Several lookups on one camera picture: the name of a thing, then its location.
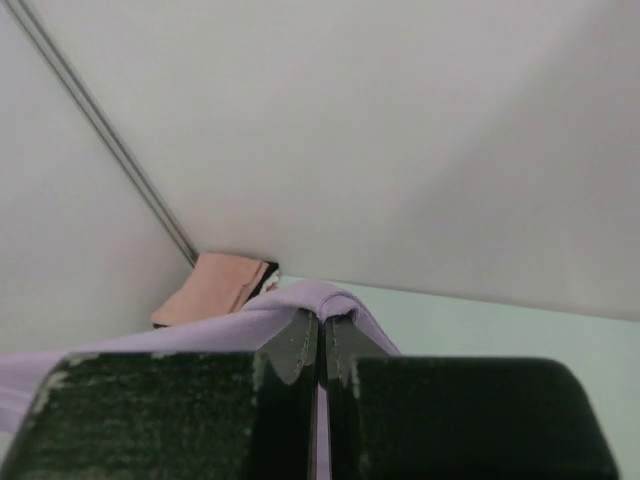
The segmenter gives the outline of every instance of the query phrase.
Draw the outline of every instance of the stacked cloth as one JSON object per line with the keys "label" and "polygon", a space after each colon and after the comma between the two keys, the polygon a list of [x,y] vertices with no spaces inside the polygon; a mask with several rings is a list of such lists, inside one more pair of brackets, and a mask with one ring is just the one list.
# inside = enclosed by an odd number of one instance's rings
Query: stacked cloth
{"label": "stacked cloth", "polygon": [[[239,312],[222,317],[69,350],[0,356],[0,430],[15,432],[19,428],[40,383],[70,352],[255,351],[285,328],[301,308],[314,312],[321,322],[335,315],[351,314],[354,324],[363,333],[388,353],[399,354],[369,310],[356,297],[328,283],[303,280],[275,292],[258,295]],[[316,478],[325,480],[330,478],[327,399],[325,392],[319,393]]]}
{"label": "stacked cloth", "polygon": [[156,328],[238,312],[248,300],[275,288],[277,263],[202,253],[189,278],[152,316]]}

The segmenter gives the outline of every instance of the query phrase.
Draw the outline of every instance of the white wall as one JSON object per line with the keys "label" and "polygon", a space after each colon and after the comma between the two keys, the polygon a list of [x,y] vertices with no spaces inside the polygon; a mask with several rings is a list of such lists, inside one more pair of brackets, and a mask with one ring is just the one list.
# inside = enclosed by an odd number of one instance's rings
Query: white wall
{"label": "white wall", "polygon": [[1,5],[0,72],[0,354],[148,330],[186,260]]}
{"label": "white wall", "polygon": [[640,318],[640,2],[33,4],[199,248]]}

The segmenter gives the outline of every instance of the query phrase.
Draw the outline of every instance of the lavender fabric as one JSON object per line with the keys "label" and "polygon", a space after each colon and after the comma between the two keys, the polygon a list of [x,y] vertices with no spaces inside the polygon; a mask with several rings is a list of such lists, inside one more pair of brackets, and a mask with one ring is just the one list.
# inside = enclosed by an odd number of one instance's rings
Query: lavender fabric
{"label": "lavender fabric", "polygon": [[[354,324],[390,354],[399,354],[369,310],[351,293],[317,280],[302,280],[265,293],[237,313],[163,328],[67,350],[0,356],[0,430],[20,426],[33,395],[51,369],[70,352],[254,351],[277,335],[299,308],[320,321],[351,313]],[[318,395],[317,478],[330,478],[327,403]]]}

